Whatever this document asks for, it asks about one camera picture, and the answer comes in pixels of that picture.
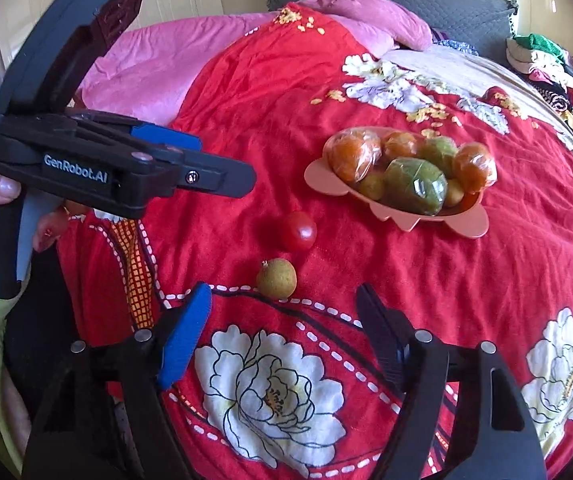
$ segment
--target pile of clothes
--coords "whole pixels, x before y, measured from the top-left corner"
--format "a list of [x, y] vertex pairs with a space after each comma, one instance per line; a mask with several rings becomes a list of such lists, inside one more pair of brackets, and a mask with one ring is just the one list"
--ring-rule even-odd
[[507, 40], [507, 60], [573, 130], [573, 66], [569, 53], [539, 34]]

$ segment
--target gripper handle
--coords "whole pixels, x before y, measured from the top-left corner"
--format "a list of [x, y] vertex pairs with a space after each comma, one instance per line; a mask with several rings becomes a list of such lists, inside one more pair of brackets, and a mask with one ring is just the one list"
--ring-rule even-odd
[[38, 221], [63, 202], [54, 195], [23, 187], [17, 199], [0, 206], [0, 300], [10, 300], [20, 293]]

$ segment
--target blue gripper pad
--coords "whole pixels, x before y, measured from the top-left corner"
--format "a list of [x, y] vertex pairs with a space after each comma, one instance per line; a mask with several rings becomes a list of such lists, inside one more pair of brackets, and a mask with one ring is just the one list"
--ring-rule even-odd
[[142, 126], [136, 126], [131, 130], [131, 135], [154, 144], [169, 144], [184, 150], [202, 151], [202, 141], [198, 137], [156, 126], [156, 124], [147, 123]]
[[184, 313], [162, 351], [158, 386], [164, 391], [182, 379], [198, 345], [198, 339], [211, 314], [211, 288], [199, 283], [184, 306]]

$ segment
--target fingernail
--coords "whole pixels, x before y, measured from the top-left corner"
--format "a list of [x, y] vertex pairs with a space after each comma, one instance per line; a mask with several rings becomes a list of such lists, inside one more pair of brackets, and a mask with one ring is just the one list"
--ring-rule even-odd
[[0, 195], [4, 198], [15, 198], [20, 194], [21, 186], [15, 180], [3, 176], [0, 179]]

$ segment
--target white flower print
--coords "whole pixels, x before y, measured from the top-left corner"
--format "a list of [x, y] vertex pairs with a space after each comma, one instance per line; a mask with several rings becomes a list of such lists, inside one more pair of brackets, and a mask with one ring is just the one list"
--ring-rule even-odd
[[117, 224], [118, 222], [124, 220], [121, 216], [112, 215], [111, 213], [105, 213], [104, 211], [100, 211], [99, 209], [94, 209], [93, 212], [95, 213], [96, 218], [99, 218], [100, 220], [108, 220], [109, 222], [112, 222], [114, 224]]
[[416, 85], [423, 86], [429, 91], [435, 92], [436, 94], [453, 94], [457, 95], [458, 97], [464, 98], [471, 98], [474, 99], [474, 95], [471, 92], [460, 88], [459, 86], [453, 86], [440, 79], [436, 79], [434, 77], [425, 77], [417, 72], [411, 74], [411, 78], [409, 79]]
[[471, 112], [478, 119], [484, 123], [489, 124], [499, 134], [506, 135], [509, 132], [509, 122], [502, 113], [502, 108], [499, 106], [491, 106], [489, 104], [478, 101], [478, 99], [471, 99], [468, 97], [460, 99], [457, 107], [465, 112]]
[[376, 76], [382, 64], [375, 61], [371, 54], [362, 54], [360, 56], [347, 56], [342, 66], [343, 72], [347, 75], [354, 75], [364, 79], [370, 76]]
[[535, 379], [522, 388], [542, 445], [549, 456], [564, 437], [564, 425], [573, 420], [573, 315], [569, 308], [550, 321], [527, 355]]
[[392, 83], [367, 79], [364, 83], [347, 83], [344, 88], [347, 89], [347, 97], [381, 110], [392, 105], [401, 112], [412, 113], [435, 102], [405, 79], [396, 79]]
[[573, 138], [571, 133], [560, 133], [558, 132], [558, 140], [564, 144], [564, 147], [573, 153]]
[[236, 325], [196, 350], [208, 422], [241, 456], [275, 469], [278, 462], [307, 478], [307, 466], [333, 460], [346, 431], [334, 414], [342, 385], [323, 379], [323, 361], [279, 334], [253, 340]]
[[360, 56], [348, 56], [342, 70], [347, 75], [361, 77], [365, 80], [387, 81], [392, 83], [394, 80], [411, 74], [409, 70], [401, 69], [396, 63], [390, 61], [375, 61], [371, 54], [362, 54]]

